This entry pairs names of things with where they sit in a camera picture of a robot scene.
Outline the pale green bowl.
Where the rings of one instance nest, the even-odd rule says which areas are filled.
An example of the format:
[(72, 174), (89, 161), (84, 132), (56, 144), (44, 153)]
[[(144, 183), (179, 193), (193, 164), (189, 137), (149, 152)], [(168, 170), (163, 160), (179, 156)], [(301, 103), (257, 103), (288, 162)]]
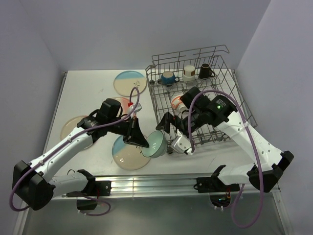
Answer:
[(158, 158), (167, 151), (167, 140), (161, 131), (154, 131), (147, 137), (149, 147), (142, 148), (142, 154), (146, 158)]

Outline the blue cream plate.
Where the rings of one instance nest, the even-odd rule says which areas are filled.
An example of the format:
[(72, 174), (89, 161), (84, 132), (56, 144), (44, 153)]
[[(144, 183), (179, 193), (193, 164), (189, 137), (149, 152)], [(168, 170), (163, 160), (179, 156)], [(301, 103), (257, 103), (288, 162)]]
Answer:
[(124, 170), (138, 170), (146, 166), (150, 158), (144, 157), (142, 147), (125, 144), (119, 136), (112, 146), (112, 158)]
[(115, 77), (113, 86), (119, 95), (129, 97), (133, 87), (137, 87), (139, 93), (142, 93), (147, 86), (147, 79), (138, 71), (127, 70)]

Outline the orange patterned small bowl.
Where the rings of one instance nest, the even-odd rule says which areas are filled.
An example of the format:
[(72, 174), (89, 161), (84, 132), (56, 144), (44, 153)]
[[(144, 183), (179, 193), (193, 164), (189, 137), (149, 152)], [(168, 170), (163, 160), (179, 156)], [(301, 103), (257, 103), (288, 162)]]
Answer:
[(188, 108), (184, 105), (184, 103), (180, 99), (182, 96), (183, 94), (178, 94), (174, 96), (171, 100), (171, 107), (174, 109), (176, 113), (181, 113), (185, 110), (188, 110)]

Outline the dark blue mug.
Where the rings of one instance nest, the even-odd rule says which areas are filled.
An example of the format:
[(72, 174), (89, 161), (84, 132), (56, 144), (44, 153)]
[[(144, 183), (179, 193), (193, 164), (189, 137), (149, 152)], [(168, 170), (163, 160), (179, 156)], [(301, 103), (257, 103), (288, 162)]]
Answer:
[(171, 71), (165, 71), (161, 74), (161, 83), (163, 86), (170, 87), (175, 83), (180, 82), (180, 78), (175, 76)]

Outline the grey brown tumbler cup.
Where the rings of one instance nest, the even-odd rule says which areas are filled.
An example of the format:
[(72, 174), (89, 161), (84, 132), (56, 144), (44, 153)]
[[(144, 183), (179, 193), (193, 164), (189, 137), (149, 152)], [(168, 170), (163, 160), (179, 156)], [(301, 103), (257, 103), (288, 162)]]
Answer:
[(184, 82), (190, 82), (195, 80), (196, 68), (192, 65), (185, 65), (183, 68), (182, 79)]

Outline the brown ceramic mug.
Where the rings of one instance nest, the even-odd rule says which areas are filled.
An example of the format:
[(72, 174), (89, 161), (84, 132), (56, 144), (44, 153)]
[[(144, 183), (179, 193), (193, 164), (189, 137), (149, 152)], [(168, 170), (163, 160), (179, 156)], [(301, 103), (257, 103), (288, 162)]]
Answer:
[(210, 65), (207, 63), (204, 63), (200, 67), (199, 71), (199, 79), (209, 79), (211, 77), (215, 77), (215, 72), (211, 69)]

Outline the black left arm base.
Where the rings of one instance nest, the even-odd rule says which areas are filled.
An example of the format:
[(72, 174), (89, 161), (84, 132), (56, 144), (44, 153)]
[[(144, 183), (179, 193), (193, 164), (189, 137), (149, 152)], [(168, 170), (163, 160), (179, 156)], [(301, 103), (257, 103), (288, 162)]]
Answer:
[[(111, 181), (93, 179), (88, 182), (87, 186), (82, 191), (73, 191), (66, 194), (67, 197), (82, 197), (83, 199), (76, 200), (76, 208), (79, 212), (85, 213), (88, 216), (100, 216), (108, 214), (111, 210), (109, 202), (101, 199), (101, 197), (109, 196), (111, 193)], [(106, 209), (100, 214), (92, 213), (97, 206), (104, 206)]]

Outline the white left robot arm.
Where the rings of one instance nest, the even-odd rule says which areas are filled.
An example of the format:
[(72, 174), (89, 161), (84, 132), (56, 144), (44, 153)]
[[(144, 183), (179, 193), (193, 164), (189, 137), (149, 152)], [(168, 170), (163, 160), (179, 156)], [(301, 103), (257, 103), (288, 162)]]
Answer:
[(123, 137), (125, 144), (149, 147), (134, 115), (140, 109), (139, 102), (129, 106), (129, 112), (123, 116), (120, 102), (108, 98), (101, 107), (81, 119), (73, 131), (42, 156), (29, 163), (18, 162), (14, 166), (12, 191), (9, 206), (13, 205), (13, 196), (18, 195), (28, 207), (39, 210), (53, 197), (74, 193), (78, 196), (96, 196), (99, 190), (95, 176), (81, 169), (71, 175), (57, 177), (55, 174), (75, 155), (97, 142), (108, 132)]

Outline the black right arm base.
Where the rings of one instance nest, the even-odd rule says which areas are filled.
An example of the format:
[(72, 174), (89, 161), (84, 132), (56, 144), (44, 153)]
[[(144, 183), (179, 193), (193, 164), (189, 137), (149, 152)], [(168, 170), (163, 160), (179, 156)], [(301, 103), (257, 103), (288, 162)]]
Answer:
[(210, 177), (198, 177), (193, 188), (198, 193), (222, 193), (222, 195), (210, 196), (211, 203), (216, 207), (227, 207), (231, 203), (231, 192), (240, 191), (239, 184), (225, 185), (218, 177), (217, 173), (213, 173)]

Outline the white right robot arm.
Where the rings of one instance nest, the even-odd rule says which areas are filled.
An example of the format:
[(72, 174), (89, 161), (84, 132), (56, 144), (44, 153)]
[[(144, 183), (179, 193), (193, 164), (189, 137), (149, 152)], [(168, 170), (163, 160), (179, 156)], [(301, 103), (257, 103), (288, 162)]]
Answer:
[(252, 163), (238, 167), (219, 166), (209, 177), (197, 178), (194, 188), (199, 193), (239, 191), (241, 184), (251, 184), (261, 192), (270, 192), (294, 159), (290, 151), (282, 151), (267, 141), (246, 120), (238, 102), (225, 92), (212, 90), (217, 96), (209, 99), (206, 93), (192, 87), (181, 100), (188, 109), (186, 118), (166, 112), (156, 126), (170, 133), (174, 126), (177, 137), (171, 148), (178, 153), (195, 152), (192, 134), (210, 125), (230, 137), (252, 159)]

